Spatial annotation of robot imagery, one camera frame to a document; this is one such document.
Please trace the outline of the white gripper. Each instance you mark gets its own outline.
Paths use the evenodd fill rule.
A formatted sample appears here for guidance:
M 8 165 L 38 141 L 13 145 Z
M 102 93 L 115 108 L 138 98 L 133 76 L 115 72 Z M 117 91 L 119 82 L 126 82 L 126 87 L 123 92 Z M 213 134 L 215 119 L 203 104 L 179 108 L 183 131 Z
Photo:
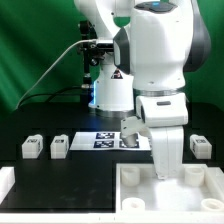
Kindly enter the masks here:
M 182 168 L 184 130 L 188 111 L 184 93 L 136 98 L 138 132 L 151 140 L 159 179 L 175 177 Z

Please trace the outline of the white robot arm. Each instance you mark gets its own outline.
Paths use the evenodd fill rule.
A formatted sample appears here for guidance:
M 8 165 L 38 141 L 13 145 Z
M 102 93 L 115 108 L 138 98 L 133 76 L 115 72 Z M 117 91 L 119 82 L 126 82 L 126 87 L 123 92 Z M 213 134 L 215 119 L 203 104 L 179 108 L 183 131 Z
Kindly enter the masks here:
M 157 177 L 177 175 L 188 123 L 184 74 L 207 59 L 211 41 L 197 0 L 74 0 L 96 39 L 88 61 L 100 65 L 91 112 L 120 117 L 132 147 L 149 139 Z

